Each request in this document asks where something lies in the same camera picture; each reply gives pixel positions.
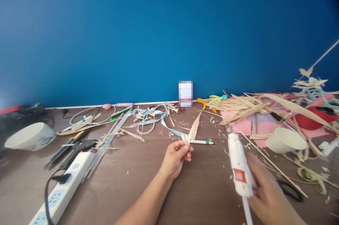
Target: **red object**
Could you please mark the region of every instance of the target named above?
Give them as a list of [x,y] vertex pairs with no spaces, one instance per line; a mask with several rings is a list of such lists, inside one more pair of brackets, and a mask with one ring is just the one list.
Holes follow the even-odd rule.
[[[325,113],[324,111],[320,111],[317,108],[321,108],[321,107],[312,106],[312,107],[309,107],[308,110],[315,113],[317,116],[324,119],[328,123],[339,119],[339,116],[337,114],[329,115],[328,113]],[[306,129],[306,130],[316,130],[323,126],[322,124],[317,123],[315,120],[312,120],[306,116],[303,116],[302,114],[297,114],[295,118],[297,120],[299,127]]]
[[25,107],[25,106],[24,105],[20,105],[20,106],[3,108],[3,109],[0,109],[0,114],[8,114],[8,113],[20,110],[22,107]]
[[236,181],[242,182],[242,183],[247,183],[246,181],[246,175],[245,172],[239,169],[234,169],[234,175],[235,175],[235,179]]

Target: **scissors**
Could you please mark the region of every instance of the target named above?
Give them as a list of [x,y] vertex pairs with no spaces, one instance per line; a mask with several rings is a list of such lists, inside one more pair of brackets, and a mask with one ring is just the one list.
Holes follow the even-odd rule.
[[[303,195],[300,193],[300,191],[295,188],[292,184],[289,184],[285,181],[282,180],[277,180],[277,183],[279,184],[280,188],[282,189],[283,193],[289,197],[291,197],[292,199],[294,199],[297,202],[303,203],[304,202],[304,197]],[[289,187],[295,194],[293,194],[292,192],[290,192],[288,189],[286,189],[284,186]]]

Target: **light blue ribbon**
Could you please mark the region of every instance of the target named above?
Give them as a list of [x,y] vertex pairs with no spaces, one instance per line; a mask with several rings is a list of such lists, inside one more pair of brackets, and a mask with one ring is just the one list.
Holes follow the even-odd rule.
[[[175,135],[177,135],[177,136],[179,136],[179,137],[181,137],[181,135],[183,135],[184,137],[186,137],[186,133],[181,133],[180,131],[177,131],[177,130],[174,130],[174,129],[171,129],[171,128],[168,128],[167,127],[167,125],[166,125],[166,123],[165,123],[165,121],[163,120],[164,119],[164,117],[168,114],[168,112],[167,111],[165,111],[165,112],[162,112],[162,111],[160,111],[160,110],[156,110],[158,107],[160,107],[160,106],[168,106],[168,109],[170,109],[170,110],[173,110],[173,108],[172,108],[172,106],[171,106],[171,104],[169,104],[168,102],[164,102],[164,103],[162,103],[162,104],[159,104],[158,106],[156,106],[156,107],[153,107],[153,108],[151,108],[150,110],[148,110],[148,109],[135,109],[135,110],[133,110],[133,116],[136,116],[136,113],[137,112],[140,112],[141,114],[142,114],[142,116],[143,116],[143,119],[142,119],[142,122],[138,122],[138,123],[135,123],[136,122],[136,120],[138,120],[138,118],[135,118],[134,119],[134,124],[135,125],[137,125],[138,127],[139,127],[139,125],[145,125],[145,124],[151,124],[151,123],[156,123],[156,122],[158,122],[159,120],[161,120],[161,124],[163,125],[163,126],[165,126],[167,129],[169,129],[171,132],[173,132]],[[157,115],[157,114],[160,114],[161,115],[161,118],[160,119],[152,119],[152,120],[147,120],[147,121],[145,121],[145,118],[146,118],[146,116],[147,115],[150,115],[150,114],[155,114],[155,115]]]

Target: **white paper cup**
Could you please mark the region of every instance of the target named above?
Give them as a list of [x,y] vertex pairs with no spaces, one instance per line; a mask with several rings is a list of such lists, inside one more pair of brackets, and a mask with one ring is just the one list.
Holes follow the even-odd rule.
[[5,147],[37,151],[51,143],[55,137],[54,131],[47,124],[35,123],[9,137]]
[[268,137],[266,144],[276,153],[304,150],[307,147],[305,140],[298,133],[286,128],[276,128],[274,133]]

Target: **brown table surface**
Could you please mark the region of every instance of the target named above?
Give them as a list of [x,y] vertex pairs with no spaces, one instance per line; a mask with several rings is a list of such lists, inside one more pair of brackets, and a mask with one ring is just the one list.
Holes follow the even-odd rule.
[[[195,102],[194,108],[188,108],[184,113],[179,111],[177,115],[172,116],[176,129],[179,127],[179,131],[188,133],[188,130],[180,128],[187,128],[187,125],[181,125],[179,122],[191,126],[199,114],[195,108],[201,107],[201,104]],[[81,110],[83,109],[70,109],[69,115]],[[104,111],[99,120],[106,119],[112,112]],[[202,126],[199,126],[196,138],[210,138],[217,144],[193,144],[195,150],[192,153],[192,161],[184,164],[180,176],[174,181],[160,212],[158,224],[242,225],[246,222],[241,197],[237,195],[233,180],[230,179],[230,161],[223,149],[225,147],[228,150],[227,140],[222,136],[225,128],[219,126],[220,117],[215,116],[215,123],[210,123],[211,116],[208,113],[201,115]],[[124,125],[131,125],[133,119],[133,116],[129,117]],[[55,131],[69,126],[69,119],[62,119],[60,109],[47,110],[44,121]],[[168,117],[165,122],[171,126]],[[111,125],[93,128],[89,139],[99,139],[108,132]],[[136,133],[134,128],[127,130]],[[168,132],[157,122],[154,130],[144,135],[144,143],[138,143],[137,139],[129,135],[115,137],[112,147],[121,149],[109,150],[106,153],[92,177],[78,187],[58,224],[113,224],[155,176],[167,146],[179,138],[176,135],[169,137]],[[44,202],[45,183],[58,166],[51,171],[44,170],[43,167],[59,150],[60,145],[72,136],[74,135],[58,136],[51,144],[36,152],[8,150],[0,163],[1,224],[25,225],[31,221]],[[271,160],[287,175],[298,178],[296,165],[270,150],[267,152]],[[305,165],[318,173],[323,173],[321,167],[329,167],[328,162],[319,159],[308,160]],[[309,198],[305,199],[304,203],[289,200],[306,223],[338,224],[339,218],[329,214],[331,212],[339,215],[335,198],[326,204],[326,196],[316,191],[317,186],[303,183],[298,185]],[[54,186],[55,182],[51,182],[50,191]],[[262,224],[253,212],[252,217],[254,224]]]

